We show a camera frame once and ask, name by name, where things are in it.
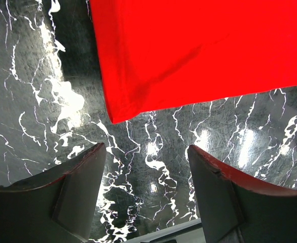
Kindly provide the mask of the bright red t-shirt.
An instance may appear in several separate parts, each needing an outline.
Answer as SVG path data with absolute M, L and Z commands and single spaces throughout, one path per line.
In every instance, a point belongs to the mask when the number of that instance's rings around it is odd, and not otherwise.
M 297 1 L 90 1 L 113 124 L 297 86 Z

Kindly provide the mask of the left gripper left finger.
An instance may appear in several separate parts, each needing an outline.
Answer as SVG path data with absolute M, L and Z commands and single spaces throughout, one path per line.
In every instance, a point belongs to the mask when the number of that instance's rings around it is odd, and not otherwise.
M 87 242 L 106 147 L 81 154 L 10 186 L 0 186 L 0 242 Z

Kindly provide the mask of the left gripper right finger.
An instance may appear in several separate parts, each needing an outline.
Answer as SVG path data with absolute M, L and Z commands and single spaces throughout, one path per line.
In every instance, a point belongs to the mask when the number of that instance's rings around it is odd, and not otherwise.
M 196 145 L 188 159 L 206 242 L 297 242 L 297 190 L 248 175 Z

